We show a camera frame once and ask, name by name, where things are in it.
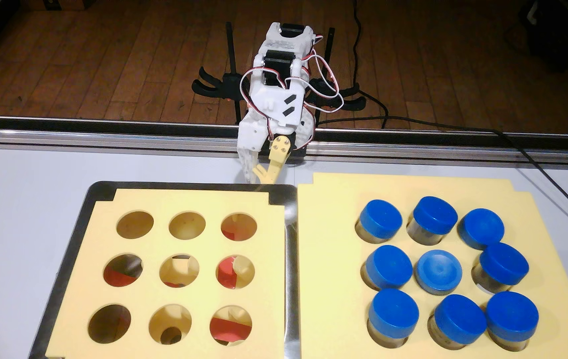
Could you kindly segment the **white lattice gripper finger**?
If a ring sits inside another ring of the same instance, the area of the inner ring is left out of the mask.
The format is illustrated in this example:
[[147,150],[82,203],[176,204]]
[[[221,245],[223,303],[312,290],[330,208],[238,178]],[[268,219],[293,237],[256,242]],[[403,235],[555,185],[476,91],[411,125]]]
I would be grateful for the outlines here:
[[256,184],[257,177],[253,169],[258,164],[259,151],[248,150],[244,148],[237,148],[237,154],[240,160],[242,174],[247,183]]

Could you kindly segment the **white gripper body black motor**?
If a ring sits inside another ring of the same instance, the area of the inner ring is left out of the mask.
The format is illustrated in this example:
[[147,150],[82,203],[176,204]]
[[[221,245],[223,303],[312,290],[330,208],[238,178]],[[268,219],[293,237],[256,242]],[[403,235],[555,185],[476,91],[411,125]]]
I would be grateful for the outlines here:
[[255,109],[249,108],[245,117],[239,123],[238,149],[261,151],[264,143],[269,142],[269,126],[273,137],[279,135],[294,136],[290,140],[291,150],[296,150],[310,142],[314,131],[314,116],[307,109],[302,110],[300,121],[293,125],[280,125],[274,119],[267,120]]

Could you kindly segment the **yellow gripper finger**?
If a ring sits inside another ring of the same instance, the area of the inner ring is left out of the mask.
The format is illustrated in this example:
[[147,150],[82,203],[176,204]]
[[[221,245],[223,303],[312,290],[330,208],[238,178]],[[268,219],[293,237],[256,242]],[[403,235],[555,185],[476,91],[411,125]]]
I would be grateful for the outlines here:
[[261,184],[275,184],[280,176],[282,168],[290,156],[291,140],[284,135],[277,136],[270,147],[269,163],[265,168],[261,164],[256,164],[252,172]]

